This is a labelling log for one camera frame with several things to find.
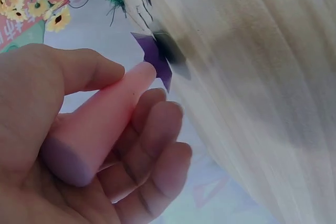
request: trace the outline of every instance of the purple star-shaped paper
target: purple star-shaped paper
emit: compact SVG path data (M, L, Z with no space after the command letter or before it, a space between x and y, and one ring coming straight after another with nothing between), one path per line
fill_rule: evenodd
M144 51L143 60L154 66L156 69L156 77L162 80L163 85L169 92L173 73L168 61L160 57L159 49L156 46L154 38L144 34L132 33L132 35Z

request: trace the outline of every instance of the fingernail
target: fingernail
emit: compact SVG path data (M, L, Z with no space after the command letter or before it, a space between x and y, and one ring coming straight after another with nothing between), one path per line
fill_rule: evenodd
M179 108L179 110L181 111L181 113L184 114L184 109L183 109L182 105L180 105L178 102L172 102L172 103L174 103L175 105L177 105L178 108Z

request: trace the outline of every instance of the hand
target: hand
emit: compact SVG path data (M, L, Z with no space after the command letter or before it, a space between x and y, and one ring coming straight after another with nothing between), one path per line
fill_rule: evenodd
M191 149L175 142L182 110L160 89L143 94L89 186L64 184L38 156L50 128L69 116L58 115L65 95L123 74L89 49L28 45L0 55L0 223L148 223L180 193Z

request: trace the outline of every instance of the finger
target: finger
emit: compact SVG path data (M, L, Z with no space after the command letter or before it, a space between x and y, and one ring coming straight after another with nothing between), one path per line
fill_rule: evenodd
M0 165L11 170L29 168L64 95L103 88L123 74L121 65L89 49L65 51L28 45L2 54Z
M181 108L173 102L155 105L139 141L123 157L122 162L98 174L105 194L113 202L144 183L164 148L176 141L182 116Z
M114 204L123 224L145 224L156 219L180 194L187 177L192 151L174 143L160 156L149 179Z
M124 156L138 140L151 109L165 100L166 93L163 89L150 89L142 94L134 109L130 124L113 148L114 154L118 158Z

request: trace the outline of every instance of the pink cone-shaped object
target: pink cone-shaped object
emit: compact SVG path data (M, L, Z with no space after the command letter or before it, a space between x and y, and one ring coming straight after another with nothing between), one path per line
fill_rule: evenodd
M88 185L127 126L139 97L155 77L150 63L138 64L121 81L98 91L50 132L41 147L41 156L54 175L70 185Z

